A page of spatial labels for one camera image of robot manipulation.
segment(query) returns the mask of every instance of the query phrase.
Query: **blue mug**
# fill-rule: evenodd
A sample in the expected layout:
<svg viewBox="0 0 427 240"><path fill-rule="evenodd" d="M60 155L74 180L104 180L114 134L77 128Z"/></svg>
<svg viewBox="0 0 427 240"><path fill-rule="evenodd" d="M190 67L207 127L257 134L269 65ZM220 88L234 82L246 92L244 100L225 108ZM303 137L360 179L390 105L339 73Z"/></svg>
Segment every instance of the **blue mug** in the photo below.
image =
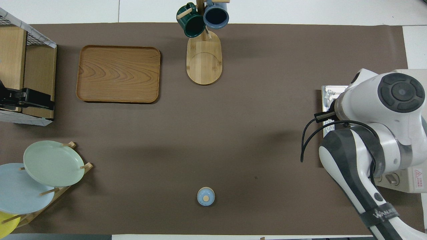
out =
<svg viewBox="0 0 427 240"><path fill-rule="evenodd" d="M213 3L208 0L208 6L203 15L203 21L207 27L212 29L220 29L227 25L229 20L226 3Z"/></svg>

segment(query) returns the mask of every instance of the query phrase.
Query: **black metal mesh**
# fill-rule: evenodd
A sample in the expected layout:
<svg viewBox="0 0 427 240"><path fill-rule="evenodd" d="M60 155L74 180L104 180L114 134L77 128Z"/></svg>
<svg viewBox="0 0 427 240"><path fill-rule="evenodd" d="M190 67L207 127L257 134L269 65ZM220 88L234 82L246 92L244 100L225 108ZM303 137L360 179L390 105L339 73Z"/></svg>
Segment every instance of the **black metal mesh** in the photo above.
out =
<svg viewBox="0 0 427 240"><path fill-rule="evenodd" d="M36 39L31 34L27 33L27 46L29 45L45 45L42 41Z"/></svg>
<svg viewBox="0 0 427 240"><path fill-rule="evenodd" d="M5 19L3 16L0 16L0 25L13 25L9 20Z"/></svg>

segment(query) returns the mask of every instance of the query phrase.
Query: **black strap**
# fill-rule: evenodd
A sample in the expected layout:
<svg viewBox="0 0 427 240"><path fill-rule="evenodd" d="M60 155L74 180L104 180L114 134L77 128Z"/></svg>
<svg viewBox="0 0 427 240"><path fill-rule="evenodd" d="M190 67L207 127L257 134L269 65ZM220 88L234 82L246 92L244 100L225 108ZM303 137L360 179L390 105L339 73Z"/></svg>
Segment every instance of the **black strap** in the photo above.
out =
<svg viewBox="0 0 427 240"><path fill-rule="evenodd" d="M360 218L367 228L398 216L400 216L399 213L389 202L360 214Z"/></svg>

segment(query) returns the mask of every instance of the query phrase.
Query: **white floor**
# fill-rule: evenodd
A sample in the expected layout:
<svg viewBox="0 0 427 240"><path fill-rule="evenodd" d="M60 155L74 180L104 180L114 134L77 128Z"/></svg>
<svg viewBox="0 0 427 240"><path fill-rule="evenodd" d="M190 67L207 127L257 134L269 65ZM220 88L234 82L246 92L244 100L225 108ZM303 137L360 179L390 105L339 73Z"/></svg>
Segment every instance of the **white floor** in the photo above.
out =
<svg viewBox="0 0 427 240"><path fill-rule="evenodd" d="M28 24L175 22L176 11L186 3L185 0L0 0L0 8ZM408 68L427 68L427 3L422 0L231 0L228 13L230 23L404 26ZM427 194L422 199L427 209ZM426 224L427 211L424 212ZM119 235L115 239L133 238ZM137 239L158 238L147 235Z"/></svg>

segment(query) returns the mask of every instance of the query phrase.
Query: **brown tablecloth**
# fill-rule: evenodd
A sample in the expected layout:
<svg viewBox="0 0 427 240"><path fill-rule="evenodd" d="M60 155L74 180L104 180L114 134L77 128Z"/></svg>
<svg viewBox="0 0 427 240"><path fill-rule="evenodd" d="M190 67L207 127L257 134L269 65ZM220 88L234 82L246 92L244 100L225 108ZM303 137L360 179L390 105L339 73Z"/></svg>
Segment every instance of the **brown tablecloth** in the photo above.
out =
<svg viewBox="0 0 427 240"><path fill-rule="evenodd" d="M301 132L322 85L348 85L360 68L407 68L401 27L229 24L215 31L223 72L209 86L187 76L176 23L34 27L58 44L56 119L0 123L0 163L22 162L39 140L73 140L95 167L15 233L370 234L321 168L320 138L299 162ZM159 99L78 100L79 52L90 44L158 48ZM215 190L211 207L196 202L204 186ZM424 229L419 194L381 193Z"/></svg>

